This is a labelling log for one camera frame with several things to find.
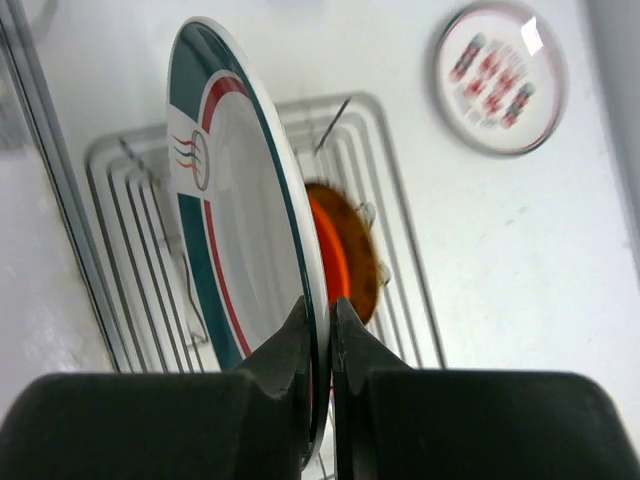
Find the white plate with colourful print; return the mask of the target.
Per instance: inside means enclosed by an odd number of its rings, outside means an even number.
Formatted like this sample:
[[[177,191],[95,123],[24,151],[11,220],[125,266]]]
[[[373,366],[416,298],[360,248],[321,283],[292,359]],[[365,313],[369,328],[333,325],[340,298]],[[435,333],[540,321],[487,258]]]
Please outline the white plate with colourful print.
[[[475,1],[459,10],[438,37],[432,64],[445,123],[483,153],[527,154],[562,119],[562,51],[547,22],[521,2]]]

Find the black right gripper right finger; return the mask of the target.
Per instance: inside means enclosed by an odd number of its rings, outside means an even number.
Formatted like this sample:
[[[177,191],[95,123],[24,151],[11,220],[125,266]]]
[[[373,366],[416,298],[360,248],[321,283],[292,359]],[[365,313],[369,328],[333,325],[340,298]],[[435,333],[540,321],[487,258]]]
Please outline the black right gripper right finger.
[[[341,479],[635,479],[609,395],[565,372],[425,370],[331,309]]]

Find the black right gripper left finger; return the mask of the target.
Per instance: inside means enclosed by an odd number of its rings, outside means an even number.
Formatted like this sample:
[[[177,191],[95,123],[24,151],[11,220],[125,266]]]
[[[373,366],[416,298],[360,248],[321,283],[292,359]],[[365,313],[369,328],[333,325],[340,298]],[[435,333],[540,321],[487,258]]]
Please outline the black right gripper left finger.
[[[310,340],[282,327],[218,373],[49,374],[1,426],[5,479],[297,479],[311,455]]]

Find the orange plastic plate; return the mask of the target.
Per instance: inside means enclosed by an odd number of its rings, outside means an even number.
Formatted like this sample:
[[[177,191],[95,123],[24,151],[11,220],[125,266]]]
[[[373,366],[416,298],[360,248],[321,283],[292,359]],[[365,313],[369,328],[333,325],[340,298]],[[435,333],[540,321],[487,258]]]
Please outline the orange plastic plate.
[[[321,251],[328,301],[333,304],[351,293],[346,255],[329,215],[318,200],[311,195],[308,198]]]

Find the white plate teal red rim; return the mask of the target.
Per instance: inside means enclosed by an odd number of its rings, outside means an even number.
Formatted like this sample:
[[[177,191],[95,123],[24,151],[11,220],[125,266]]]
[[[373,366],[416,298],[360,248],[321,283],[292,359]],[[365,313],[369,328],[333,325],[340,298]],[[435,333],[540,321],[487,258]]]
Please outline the white plate teal red rim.
[[[170,191],[218,365],[231,369],[308,319],[309,451],[329,403],[329,298],[304,181],[278,112],[231,34],[205,17],[174,40],[167,85]]]

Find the amber brown plate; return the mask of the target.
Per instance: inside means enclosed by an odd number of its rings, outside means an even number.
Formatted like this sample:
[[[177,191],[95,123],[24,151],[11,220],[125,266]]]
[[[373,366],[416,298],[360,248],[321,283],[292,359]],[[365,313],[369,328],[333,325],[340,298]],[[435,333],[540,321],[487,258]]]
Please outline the amber brown plate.
[[[355,203],[345,193],[321,182],[305,184],[307,196],[318,200],[333,222],[348,264],[351,293],[347,298],[363,324],[375,314],[381,290],[390,274],[381,260],[372,234],[376,209],[370,202]]]

